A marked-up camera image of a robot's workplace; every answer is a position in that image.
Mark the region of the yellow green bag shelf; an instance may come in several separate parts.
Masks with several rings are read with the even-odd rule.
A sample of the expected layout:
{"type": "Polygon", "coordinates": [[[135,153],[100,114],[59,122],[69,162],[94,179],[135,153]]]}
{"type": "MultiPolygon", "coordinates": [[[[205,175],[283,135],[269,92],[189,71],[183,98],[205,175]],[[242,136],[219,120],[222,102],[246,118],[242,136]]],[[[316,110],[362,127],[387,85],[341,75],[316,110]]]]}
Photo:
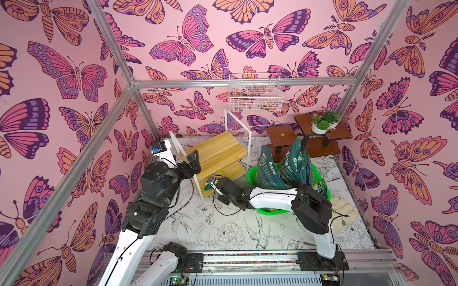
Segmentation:
{"type": "Polygon", "coordinates": [[[223,179],[225,176],[225,173],[223,170],[219,170],[212,174],[205,182],[205,191],[210,191],[216,187],[216,184],[218,183],[219,180],[223,179]]]}

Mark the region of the dark green fertilizer bag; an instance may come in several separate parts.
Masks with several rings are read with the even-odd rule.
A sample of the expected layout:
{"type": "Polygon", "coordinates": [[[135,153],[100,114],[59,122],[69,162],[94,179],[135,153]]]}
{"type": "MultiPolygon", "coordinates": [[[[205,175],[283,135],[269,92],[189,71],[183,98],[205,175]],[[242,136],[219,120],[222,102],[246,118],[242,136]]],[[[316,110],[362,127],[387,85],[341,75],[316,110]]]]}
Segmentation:
{"type": "Polygon", "coordinates": [[[285,184],[279,173],[279,168],[273,161],[271,149],[263,145],[257,161],[255,186],[269,190],[284,190],[290,187],[285,184]]]}

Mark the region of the blue green fertilizer bag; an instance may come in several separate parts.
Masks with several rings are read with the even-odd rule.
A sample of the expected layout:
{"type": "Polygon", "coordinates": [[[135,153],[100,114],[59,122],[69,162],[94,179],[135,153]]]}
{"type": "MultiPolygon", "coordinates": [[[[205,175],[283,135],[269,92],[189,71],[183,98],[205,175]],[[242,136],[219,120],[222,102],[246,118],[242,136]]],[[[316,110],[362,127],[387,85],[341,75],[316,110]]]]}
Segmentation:
{"type": "Polygon", "coordinates": [[[305,148],[303,155],[304,155],[304,168],[305,168],[305,173],[307,175],[307,184],[312,187],[314,185],[313,184],[313,170],[312,170],[312,163],[311,163],[311,159],[310,159],[310,155],[309,155],[307,147],[305,148]]]}

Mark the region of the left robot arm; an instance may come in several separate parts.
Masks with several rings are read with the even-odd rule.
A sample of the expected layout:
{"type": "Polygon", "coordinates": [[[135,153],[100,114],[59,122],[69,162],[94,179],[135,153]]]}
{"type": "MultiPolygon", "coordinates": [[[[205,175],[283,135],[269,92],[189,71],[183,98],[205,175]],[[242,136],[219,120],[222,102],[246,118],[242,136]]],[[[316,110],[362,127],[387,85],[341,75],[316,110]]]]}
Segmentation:
{"type": "Polygon", "coordinates": [[[140,178],[141,192],[127,209],[118,243],[99,282],[101,286],[158,286],[187,260],[184,246],[168,243],[159,258],[134,278],[161,224],[172,217],[169,209],[182,180],[192,179],[202,170],[198,151],[191,152],[181,163],[175,163],[170,151],[158,153],[157,157],[158,161],[150,163],[140,178]]]}

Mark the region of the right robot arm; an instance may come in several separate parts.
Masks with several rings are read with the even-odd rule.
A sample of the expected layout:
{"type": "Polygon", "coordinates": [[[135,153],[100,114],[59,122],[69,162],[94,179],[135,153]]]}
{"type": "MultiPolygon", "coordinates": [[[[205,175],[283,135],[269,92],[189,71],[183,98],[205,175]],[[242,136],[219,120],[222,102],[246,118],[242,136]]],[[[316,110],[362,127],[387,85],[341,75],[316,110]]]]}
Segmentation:
{"type": "Polygon", "coordinates": [[[277,209],[293,213],[312,236],[316,245],[314,254],[298,255],[302,271],[348,271],[349,266],[332,234],[332,215],[336,213],[331,202],[308,184],[283,190],[260,187],[241,188],[227,177],[207,181],[217,193],[218,200],[233,204],[240,210],[277,209]]]}

